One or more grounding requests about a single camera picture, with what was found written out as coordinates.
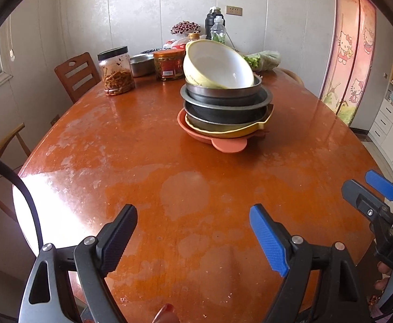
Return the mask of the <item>operator hand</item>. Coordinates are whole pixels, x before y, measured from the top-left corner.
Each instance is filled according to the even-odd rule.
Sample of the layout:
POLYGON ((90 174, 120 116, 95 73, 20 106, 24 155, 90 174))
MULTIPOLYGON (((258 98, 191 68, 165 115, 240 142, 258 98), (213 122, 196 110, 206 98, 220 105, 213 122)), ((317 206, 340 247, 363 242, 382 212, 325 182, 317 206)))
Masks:
POLYGON ((167 303, 155 315, 152 323, 180 323, 180 319, 175 314, 175 307, 167 303))

